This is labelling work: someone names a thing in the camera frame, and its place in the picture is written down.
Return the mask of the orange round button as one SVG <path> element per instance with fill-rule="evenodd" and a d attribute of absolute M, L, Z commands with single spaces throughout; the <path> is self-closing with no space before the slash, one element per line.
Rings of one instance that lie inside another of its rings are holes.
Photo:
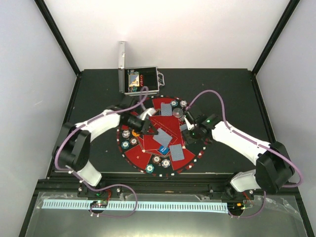
<path fill-rule="evenodd" d="M 138 134 L 137 132 L 135 132 L 135 130 L 132 130 L 132 135 L 135 136 L 135 137 L 140 136 L 140 134 Z"/>

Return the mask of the grey card deck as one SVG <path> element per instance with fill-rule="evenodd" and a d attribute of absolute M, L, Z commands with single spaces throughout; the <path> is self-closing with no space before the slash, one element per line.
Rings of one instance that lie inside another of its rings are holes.
<path fill-rule="evenodd" d="M 180 131 L 181 131 L 181 132 L 182 132 L 182 131 L 185 131 L 185 130 L 187 130 L 187 129 L 188 129 L 188 127 L 187 127 L 186 124 L 180 125 Z"/>

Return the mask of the brown chip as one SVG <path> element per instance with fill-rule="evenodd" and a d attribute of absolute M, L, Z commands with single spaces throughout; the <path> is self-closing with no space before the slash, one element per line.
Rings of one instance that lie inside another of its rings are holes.
<path fill-rule="evenodd" d="M 152 161 L 153 161 L 154 164 L 158 164 L 158 163 L 161 162 L 161 157 L 159 157 L 159 156 L 154 156 L 154 157 L 152 158 Z"/>
<path fill-rule="evenodd" d="M 130 143 L 131 143 L 131 145 L 136 145 L 138 143 L 138 141 L 136 138 L 132 138 L 132 139 L 130 139 Z"/>

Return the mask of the blue white chips seat seven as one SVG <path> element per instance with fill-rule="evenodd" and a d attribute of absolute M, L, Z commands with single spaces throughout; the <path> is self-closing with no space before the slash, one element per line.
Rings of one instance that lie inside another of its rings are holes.
<path fill-rule="evenodd" d="M 122 132 L 122 137 L 123 138 L 129 138 L 130 137 L 130 131 L 129 130 L 124 130 L 123 132 Z"/>

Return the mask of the green chips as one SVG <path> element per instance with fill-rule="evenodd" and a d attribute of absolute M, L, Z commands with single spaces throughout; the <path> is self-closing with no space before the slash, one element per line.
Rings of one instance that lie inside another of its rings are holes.
<path fill-rule="evenodd" d="M 129 141 L 123 141 L 123 142 L 121 143 L 121 147 L 122 147 L 123 149 L 128 149 L 129 146 L 130 146 L 130 142 L 129 142 Z"/>
<path fill-rule="evenodd" d="M 152 164 L 148 164 L 145 168 L 145 172 L 151 174 L 153 173 L 153 171 L 154 171 L 154 166 Z"/>
<path fill-rule="evenodd" d="M 171 104 L 172 107 L 177 107 L 178 106 L 178 101 L 173 100 L 173 101 L 170 102 L 170 104 Z"/>

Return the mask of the clear round dealer puck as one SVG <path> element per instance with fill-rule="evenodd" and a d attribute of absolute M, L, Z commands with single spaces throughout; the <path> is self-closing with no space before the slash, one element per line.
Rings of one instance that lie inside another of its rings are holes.
<path fill-rule="evenodd" d="M 181 118 L 184 114 L 184 111 L 182 108 L 174 108 L 172 110 L 172 115 L 175 116 L 176 118 Z"/>

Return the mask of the blue white chips seat one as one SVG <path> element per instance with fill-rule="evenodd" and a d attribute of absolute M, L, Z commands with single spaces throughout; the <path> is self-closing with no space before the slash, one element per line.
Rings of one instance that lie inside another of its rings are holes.
<path fill-rule="evenodd" d="M 181 100 L 181 101 L 180 101 L 180 106 L 181 106 L 182 108 L 187 107 L 187 105 L 188 105 L 188 102 L 187 102 L 187 101 L 185 101 L 185 100 Z"/>

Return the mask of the blue small blind button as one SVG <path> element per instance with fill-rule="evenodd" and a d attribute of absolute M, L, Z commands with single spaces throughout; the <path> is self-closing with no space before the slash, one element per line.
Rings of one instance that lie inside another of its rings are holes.
<path fill-rule="evenodd" d="M 164 146 L 160 146 L 159 150 L 158 150 L 162 155 L 166 155 L 169 152 L 169 148 L 168 147 L 164 147 Z"/>

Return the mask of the blue white chip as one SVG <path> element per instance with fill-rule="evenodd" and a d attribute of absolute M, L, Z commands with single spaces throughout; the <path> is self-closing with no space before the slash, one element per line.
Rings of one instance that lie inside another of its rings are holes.
<path fill-rule="evenodd" d="M 164 167 L 164 168 L 169 167 L 170 164 L 171 164 L 171 162 L 170 162 L 170 160 L 168 160 L 168 159 L 164 159 L 164 160 L 161 161 L 161 165 L 162 165 L 162 167 Z"/>

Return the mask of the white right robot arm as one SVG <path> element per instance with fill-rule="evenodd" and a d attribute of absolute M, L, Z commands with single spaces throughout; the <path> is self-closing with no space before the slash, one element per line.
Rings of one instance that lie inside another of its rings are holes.
<path fill-rule="evenodd" d="M 294 175 L 289 164 L 289 154 L 280 142 L 264 142 L 225 122 L 218 115 L 206 116 L 201 112 L 184 112 L 186 129 L 183 135 L 187 143 L 197 140 L 216 141 L 246 157 L 255 169 L 239 172 L 224 187 L 225 195 L 235 199 L 247 190 L 261 189 L 276 194 Z"/>

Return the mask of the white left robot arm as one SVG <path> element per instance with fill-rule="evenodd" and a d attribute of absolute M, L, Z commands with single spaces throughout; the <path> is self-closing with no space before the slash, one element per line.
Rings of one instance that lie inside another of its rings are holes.
<path fill-rule="evenodd" d="M 93 118 L 76 124 L 63 124 L 52 151 L 55 168 L 76 175 L 89 185 L 91 194 L 101 197 L 106 185 L 101 182 L 102 174 L 89 160 L 90 144 L 103 133 L 122 125 L 141 135 L 157 135 L 158 131 L 149 120 L 156 110 L 145 108 L 143 102 L 137 103 L 126 96 L 119 105 L 109 106 Z"/>

